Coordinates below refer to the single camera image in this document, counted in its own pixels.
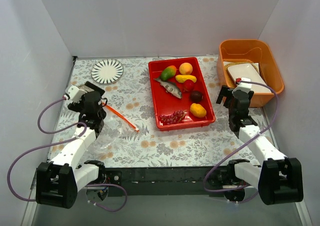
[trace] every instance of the gray floor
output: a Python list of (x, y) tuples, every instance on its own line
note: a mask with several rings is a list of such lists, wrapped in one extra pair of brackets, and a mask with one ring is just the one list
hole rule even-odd
[[(107, 198), (117, 207), (123, 198)], [(37, 205), (33, 226), (44, 225), (301, 225), (294, 203), (264, 205), (259, 196), (240, 205), (197, 196), (131, 196), (119, 212), (110, 213), (87, 203), (85, 191), (71, 209)]]

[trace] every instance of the striped plate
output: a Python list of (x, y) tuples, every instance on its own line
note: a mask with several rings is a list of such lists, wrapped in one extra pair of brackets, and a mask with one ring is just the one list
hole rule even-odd
[(92, 70), (92, 78), (101, 84), (111, 84), (120, 79), (124, 73), (124, 67), (116, 59), (105, 59), (96, 63)]

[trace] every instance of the floral table surface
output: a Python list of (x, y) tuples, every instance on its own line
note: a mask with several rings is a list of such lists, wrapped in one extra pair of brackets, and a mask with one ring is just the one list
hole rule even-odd
[[(108, 104), (140, 130), (140, 133), (136, 133), (128, 129), (121, 119), (107, 112), (103, 131), (83, 155), (81, 163), (96, 159), (103, 161), (106, 167), (209, 166), (218, 163), (242, 145), (229, 129), (228, 110), (222, 104), (215, 104), (220, 91), (216, 70), (217, 55), (197, 57), (216, 121), (203, 128), (158, 131), (148, 63), (166, 59), (174, 57), (118, 59), (124, 66), (124, 74), (111, 85), (100, 85), (91, 78), (91, 68), (99, 60), (76, 60), (70, 83), (79, 86), (90, 81), (97, 86), (103, 86)], [(250, 109), (250, 113), (261, 128), (266, 126), (261, 109)], [(56, 128), (61, 129), (77, 120), (78, 113), (68, 110), (65, 102)], [(53, 142), (71, 138), (74, 130), (71, 128), (56, 134)], [(270, 132), (265, 135), (271, 141)], [(63, 147), (63, 144), (52, 147), (48, 158), (55, 157)], [(258, 164), (248, 148), (232, 157), (237, 158), (245, 158)]]

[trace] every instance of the green mango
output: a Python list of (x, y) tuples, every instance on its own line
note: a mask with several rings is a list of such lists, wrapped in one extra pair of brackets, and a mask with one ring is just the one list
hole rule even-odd
[(169, 66), (161, 72), (160, 79), (165, 82), (171, 77), (174, 77), (176, 72), (177, 72), (177, 68), (175, 66)]

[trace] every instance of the fake fruit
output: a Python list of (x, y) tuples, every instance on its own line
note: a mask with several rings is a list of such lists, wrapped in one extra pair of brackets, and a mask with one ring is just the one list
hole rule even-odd
[(175, 79), (177, 82), (184, 83), (186, 80), (192, 80), (194, 83), (197, 82), (197, 78), (192, 75), (176, 75)]
[(169, 78), (175, 76), (176, 72), (177, 72), (177, 68), (175, 66), (169, 66), (161, 72), (160, 78), (162, 81), (165, 82)]
[(192, 113), (193, 116), (198, 118), (204, 118), (207, 114), (207, 111), (205, 110), (205, 108), (197, 103), (191, 104), (190, 112)]
[(192, 65), (188, 62), (182, 63), (179, 67), (179, 72), (182, 75), (190, 75), (193, 71)]
[(193, 91), (190, 93), (190, 100), (192, 102), (198, 103), (204, 98), (204, 95), (199, 91)]
[(190, 79), (186, 80), (183, 83), (183, 89), (187, 92), (192, 91), (194, 88), (195, 88), (195, 83)]
[(163, 123), (163, 125), (171, 125), (180, 123), (185, 118), (185, 113), (183, 110), (175, 111), (171, 115), (160, 115), (159, 120)]

